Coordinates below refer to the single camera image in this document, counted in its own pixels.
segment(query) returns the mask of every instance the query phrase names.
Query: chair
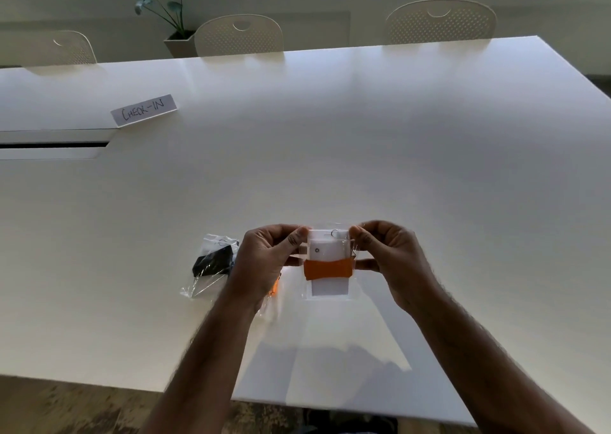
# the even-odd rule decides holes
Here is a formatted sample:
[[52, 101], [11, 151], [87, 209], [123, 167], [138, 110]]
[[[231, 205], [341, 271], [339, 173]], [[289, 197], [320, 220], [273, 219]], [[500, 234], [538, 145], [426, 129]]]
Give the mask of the chair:
[[198, 56], [282, 52], [282, 29], [273, 19], [256, 14], [223, 16], [197, 29], [195, 50]]
[[490, 39], [496, 14], [468, 0], [423, 0], [395, 9], [386, 19], [387, 45]]
[[87, 37], [72, 30], [15, 33], [19, 64], [34, 66], [72, 66], [96, 64]]

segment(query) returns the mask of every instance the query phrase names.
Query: potted plant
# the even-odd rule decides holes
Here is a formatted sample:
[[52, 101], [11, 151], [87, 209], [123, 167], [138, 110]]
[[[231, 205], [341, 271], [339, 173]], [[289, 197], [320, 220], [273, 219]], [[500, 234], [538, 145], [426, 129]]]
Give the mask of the potted plant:
[[164, 40], [167, 49], [172, 53], [174, 58], [194, 58], [197, 56], [195, 51], [194, 35], [195, 31], [186, 30], [183, 22], [183, 0], [168, 1], [164, 6], [160, 0], [138, 0], [134, 10], [140, 16], [142, 10], [146, 9], [174, 27], [175, 32]]

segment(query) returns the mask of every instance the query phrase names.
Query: leaf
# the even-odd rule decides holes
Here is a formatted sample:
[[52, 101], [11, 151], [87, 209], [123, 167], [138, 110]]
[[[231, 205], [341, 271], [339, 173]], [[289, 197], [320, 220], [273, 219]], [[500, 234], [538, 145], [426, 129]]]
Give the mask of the leaf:
[[140, 14], [142, 14], [142, 7], [151, 4], [152, 2], [153, 0], [138, 0], [134, 6], [134, 11], [140, 16]]
[[168, 1], [167, 8], [170, 11], [181, 12], [183, 10], [183, 5], [181, 5], [178, 1]]

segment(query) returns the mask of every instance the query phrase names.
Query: black slot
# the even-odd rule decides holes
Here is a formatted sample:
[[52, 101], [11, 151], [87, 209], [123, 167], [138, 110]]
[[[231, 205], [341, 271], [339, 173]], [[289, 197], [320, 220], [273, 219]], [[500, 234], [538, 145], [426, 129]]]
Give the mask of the black slot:
[[0, 143], [0, 149], [25, 148], [103, 148], [109, 141], [90, 141], [88, 143]]

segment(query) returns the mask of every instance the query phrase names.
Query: wall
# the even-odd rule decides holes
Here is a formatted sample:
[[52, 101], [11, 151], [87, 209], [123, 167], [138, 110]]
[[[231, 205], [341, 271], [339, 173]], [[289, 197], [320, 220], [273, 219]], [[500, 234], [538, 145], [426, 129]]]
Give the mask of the wall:
[[[69, 28], [87, 35], [98, 60], [167, 58], [171, 27], [136, 16], [136, 0], [0, 0], [0, 29]], [[276, 18], [287, 50], [375, 45], [386, 16], [415, 0], [186, 0], [193, 28], [230, 13]], [[588, 74], [611, 74], [611, 0], [477, 0], [499, 17], [496, 36], [538, 34]]]

